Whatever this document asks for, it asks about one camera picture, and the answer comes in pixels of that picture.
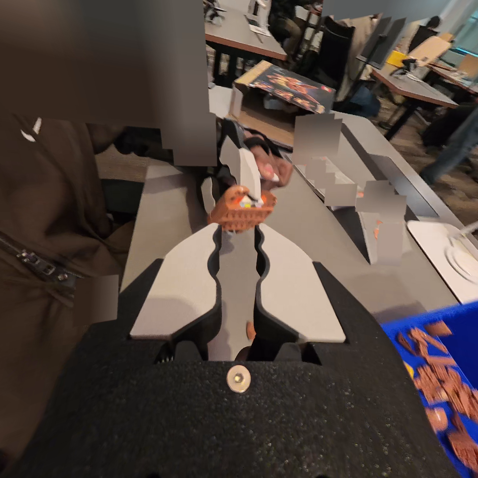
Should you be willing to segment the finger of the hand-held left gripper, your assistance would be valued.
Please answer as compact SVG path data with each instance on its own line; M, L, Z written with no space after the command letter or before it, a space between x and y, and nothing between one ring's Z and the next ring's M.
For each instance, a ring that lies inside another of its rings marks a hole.
M260 172L253 153L245 146L237 147L231 138L225 138L218 158L218 184L221 195L234 185L249 189L249 201L255 207L264 207L261 198Z
M213 176L206 177L200 185L200 199L206 214L210 215L219 200L218 181Z

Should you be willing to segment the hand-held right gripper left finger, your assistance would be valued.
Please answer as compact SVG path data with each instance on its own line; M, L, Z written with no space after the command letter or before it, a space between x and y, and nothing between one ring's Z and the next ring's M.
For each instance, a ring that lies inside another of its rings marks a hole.
M222 227L210 224L165 256L130 331L132 339L211 341L222 323Z

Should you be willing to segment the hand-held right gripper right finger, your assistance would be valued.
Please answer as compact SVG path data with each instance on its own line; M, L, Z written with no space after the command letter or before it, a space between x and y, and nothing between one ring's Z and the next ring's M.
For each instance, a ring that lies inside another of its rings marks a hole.
M266 224L255 228L255 249L256 335L276 343L344 343L346 334L313 260Z

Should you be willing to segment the brown lego assembly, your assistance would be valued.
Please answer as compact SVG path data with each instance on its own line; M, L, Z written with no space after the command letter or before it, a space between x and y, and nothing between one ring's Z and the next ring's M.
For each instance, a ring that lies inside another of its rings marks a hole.
M228 188L207 217L207 224L218 224L223 231L243 232L262 224L273 212L277 198L270 191L261 191L252 199L248 188L235 185Z

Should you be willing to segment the large blue plastic bin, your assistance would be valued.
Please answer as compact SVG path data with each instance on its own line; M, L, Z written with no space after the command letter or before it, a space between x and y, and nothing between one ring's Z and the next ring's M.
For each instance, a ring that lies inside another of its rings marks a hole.
M414 382L429 424L461 477L477 477L478 303L382 325Z

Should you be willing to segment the printed lego set box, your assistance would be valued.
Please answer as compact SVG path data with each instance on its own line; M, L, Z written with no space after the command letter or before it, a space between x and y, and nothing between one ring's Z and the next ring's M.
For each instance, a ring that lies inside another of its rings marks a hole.
M291 149L297 116L330 113L336 90L267 61L236 79L228 117Z

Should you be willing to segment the pile of brown lego pieces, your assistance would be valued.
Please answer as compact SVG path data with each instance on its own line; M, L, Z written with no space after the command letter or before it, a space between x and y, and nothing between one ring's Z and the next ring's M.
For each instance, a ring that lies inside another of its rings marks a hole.
M477 477L477 388L445 344L453 337L441 320L398 331L394 339L441 445L463 477Z

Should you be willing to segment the person's left hand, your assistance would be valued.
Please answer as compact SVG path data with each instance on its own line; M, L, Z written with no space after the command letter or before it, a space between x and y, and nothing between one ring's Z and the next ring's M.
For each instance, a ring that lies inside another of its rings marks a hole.
M258 170L261 176L261 188L272 190L285 187L289 184L294 167L284 158L268 152L261 145L251 147Z

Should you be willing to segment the dark office desk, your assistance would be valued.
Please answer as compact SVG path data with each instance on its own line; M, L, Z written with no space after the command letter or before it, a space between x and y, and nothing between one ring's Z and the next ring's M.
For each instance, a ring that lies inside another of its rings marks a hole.
M385 134L385 139L391 141L400 129L406 124L409 118L422 104L433 104L446 108L456 108L458 105L450 98L428 85L422 80L413 80L407 75L393 75L393 66L387 64L383 68L372 68L374 78L385 84L388 89L408 100L408 107L402 115L391 125Z
M287 54L276 39L250 29L248 20L256 17L234 9L221 15L217 22L205 22L206 45L215 52L212 76L216 85L231 87L247 66L261 60L286 60Z

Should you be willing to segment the black office chair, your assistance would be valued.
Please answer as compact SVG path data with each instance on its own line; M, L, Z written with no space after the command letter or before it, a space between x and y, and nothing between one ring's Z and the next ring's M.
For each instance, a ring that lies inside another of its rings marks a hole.
M339 91L355 33L355 27L346 26L327 16L321 28L322 39L318 52L316 80Z

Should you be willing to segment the brown hooded jacket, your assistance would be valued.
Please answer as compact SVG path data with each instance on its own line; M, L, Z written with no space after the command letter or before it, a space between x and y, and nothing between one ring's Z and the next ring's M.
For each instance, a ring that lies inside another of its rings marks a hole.
M78 279L121 279L133 223L114 224L96 155L126 126L1 111L1 474L21 456L72 350Z

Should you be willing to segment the white flat stand base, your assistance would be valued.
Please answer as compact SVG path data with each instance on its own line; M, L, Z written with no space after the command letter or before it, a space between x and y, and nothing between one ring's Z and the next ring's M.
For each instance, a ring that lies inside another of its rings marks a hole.
M407 228L460 303L478 300L478 249L471 241L478 222L451 224L410 220Z

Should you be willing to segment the instruction booklet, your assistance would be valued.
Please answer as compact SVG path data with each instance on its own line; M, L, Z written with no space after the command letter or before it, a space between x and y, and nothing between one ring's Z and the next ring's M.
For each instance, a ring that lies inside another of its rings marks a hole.
M341 112L334 115L342 120L336 161L343 173L361 187L367 181L388 180L398 194L407 197L406 220L464 227L368 119Z

